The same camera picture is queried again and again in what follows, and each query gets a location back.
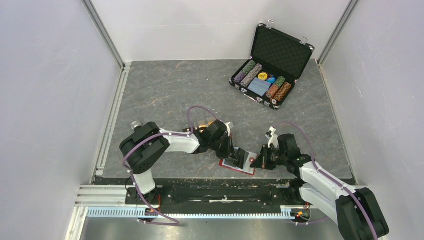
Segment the red leather card holder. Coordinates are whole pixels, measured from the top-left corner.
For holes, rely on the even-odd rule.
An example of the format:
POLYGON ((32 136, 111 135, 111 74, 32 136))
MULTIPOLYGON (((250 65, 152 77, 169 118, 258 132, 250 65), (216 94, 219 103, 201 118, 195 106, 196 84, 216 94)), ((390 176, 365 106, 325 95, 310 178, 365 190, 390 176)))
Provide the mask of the red leather card holder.
POLYGON ((249 176, 254 176, 256 169, 251 167, 251 164, 259 155, 255 152, 245 151, 239 147, 235 147, 234 149, 236 158, 223 158, 220 160, 219 166, 249 176))

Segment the clear acrylic card tray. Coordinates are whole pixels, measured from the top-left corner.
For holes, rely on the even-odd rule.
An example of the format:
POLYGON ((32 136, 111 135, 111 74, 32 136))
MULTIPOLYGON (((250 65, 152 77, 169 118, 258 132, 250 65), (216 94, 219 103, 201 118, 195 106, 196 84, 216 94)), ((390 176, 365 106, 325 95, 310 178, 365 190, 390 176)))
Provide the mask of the clear acrylic card tray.
POLYGON ((207 127, 209 127, 213 122, 215 122, 217 119, 215 118, 215 117, 206 117, 206 118, 203 118, 203 119, 198 119, 198 120, 195 120, 194 122, 193 122, 193 127, 195 128, 195 129, 199 129, 199 128, 207 128, 207 127))

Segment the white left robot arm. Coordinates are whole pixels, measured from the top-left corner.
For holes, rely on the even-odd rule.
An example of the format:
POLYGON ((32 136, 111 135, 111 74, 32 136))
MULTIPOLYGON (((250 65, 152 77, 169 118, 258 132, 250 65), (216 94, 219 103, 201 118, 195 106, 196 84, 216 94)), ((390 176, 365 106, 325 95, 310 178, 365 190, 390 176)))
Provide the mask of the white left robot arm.
POLYGON ((151 204, 157 198, 151 169, 164 153, 202 154, 212 150, 219 159, 230 160, 239 169, 244 168, 249 156, 248 152, 233 145, 230 125, 221 120, 206 127, 191 128, 189 132, 168 131, 159 128, 155 122, 141 125, 135 121, 131 127, 133 134, 120 143, 119 149, 137 196, 145 204, 151 204))

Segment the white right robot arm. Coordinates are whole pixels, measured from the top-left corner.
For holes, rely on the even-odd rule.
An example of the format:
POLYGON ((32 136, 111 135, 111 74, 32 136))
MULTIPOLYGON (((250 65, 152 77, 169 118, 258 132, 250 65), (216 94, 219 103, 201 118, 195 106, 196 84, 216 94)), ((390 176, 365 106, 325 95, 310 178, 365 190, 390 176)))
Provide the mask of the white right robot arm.
POLYGON ((274 170, 284 166, 296 178, 290 184, 289 199, 295 204, 312 204, 330 218, 345 240, 377 240, 390 228, 376 199, 368 188, 347 184, 326 171, 315 159, 303 154, 293 134, 266 134, 253 168, 274 170))

